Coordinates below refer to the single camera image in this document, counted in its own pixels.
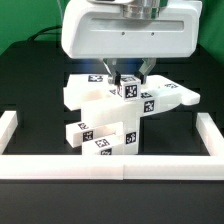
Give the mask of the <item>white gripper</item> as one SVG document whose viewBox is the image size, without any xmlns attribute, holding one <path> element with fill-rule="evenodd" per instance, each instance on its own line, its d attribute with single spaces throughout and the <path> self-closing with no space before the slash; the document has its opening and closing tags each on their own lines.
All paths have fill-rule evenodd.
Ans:
<svg viewBox="0 0 224 224">
<path fill-rule="evenodd" d="M 196 48 L 200 0 L 162 0 L 152 17 L 131 13 L 134 0 L 70 0 L 62 25 L 64 52 L 76 59 L 104 59 L 108 83 L 119 85 L 116 58 L 144 58 L 142 84 L 155 58 L 188 57 Z"/>
</svg>

